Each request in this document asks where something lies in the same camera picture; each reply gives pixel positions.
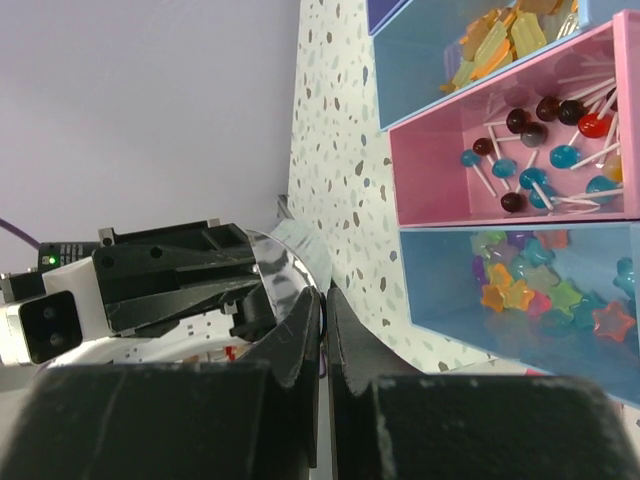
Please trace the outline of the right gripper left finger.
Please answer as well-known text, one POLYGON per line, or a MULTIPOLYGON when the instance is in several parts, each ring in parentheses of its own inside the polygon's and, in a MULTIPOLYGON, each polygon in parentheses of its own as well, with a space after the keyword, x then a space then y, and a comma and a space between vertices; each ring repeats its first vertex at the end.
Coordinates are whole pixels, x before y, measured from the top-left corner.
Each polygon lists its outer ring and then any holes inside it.
POLYGON ((53 369, 1 452, 5 479, 305 479, 317 464, 320 296, 230 363, 53 369))

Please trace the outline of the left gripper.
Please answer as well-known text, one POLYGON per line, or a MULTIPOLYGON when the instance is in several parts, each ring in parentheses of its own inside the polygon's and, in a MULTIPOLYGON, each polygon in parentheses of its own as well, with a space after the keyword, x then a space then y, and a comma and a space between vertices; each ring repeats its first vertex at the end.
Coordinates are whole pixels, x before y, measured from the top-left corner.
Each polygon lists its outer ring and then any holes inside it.
POLYGON ((107 325, 117 336, 154 338, 196 315, 230 316, 247 342, 276 325, 250 239, 210 221, 118 234, 92 254, 107 325))

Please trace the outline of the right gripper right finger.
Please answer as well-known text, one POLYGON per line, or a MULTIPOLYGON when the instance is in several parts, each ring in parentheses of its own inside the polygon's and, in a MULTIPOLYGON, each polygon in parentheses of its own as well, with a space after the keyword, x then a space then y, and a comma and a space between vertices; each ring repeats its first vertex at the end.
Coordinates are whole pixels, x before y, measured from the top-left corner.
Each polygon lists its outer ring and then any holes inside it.
POLYGON ((566 376, 425 374, 332 288, 326 345, 337 479, 635 479, 611 401, 566 376))

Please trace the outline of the metal candy scoop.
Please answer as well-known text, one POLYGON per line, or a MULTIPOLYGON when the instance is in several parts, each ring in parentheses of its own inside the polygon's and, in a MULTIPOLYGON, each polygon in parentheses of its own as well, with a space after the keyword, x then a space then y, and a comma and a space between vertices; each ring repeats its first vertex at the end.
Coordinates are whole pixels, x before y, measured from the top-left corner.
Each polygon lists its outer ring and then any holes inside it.
POLYGON ((299 256, 281 240, 255 230, 245 233, 259 284, 238 304, 238 329, 240 338, 255 343, 286 319, 306 288, 318 286, 299 256))

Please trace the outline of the four-compartment candy tray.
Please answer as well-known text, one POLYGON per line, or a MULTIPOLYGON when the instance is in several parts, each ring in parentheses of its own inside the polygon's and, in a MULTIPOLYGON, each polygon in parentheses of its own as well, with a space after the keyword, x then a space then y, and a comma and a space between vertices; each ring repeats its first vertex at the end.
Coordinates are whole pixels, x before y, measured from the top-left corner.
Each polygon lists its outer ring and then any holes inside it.
POLYGON ((372 28, 409 318, 639 401, 639 5, 402 1, 372 28))

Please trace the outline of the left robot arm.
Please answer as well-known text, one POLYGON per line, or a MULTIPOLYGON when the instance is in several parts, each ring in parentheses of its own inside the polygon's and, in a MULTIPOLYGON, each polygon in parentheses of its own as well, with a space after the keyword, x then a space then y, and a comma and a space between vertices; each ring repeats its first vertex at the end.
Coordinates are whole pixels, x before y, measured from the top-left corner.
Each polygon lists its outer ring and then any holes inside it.
POLYGON ((179 321, 219 310, 248 342, 276 325, 247 234, 212 220, 118 234, 97 242, 45 242, 36 269, 1 283, 8 300, 43 293, 44 275, 88 260, 109 329, 120 337, 158 338, 179 321))

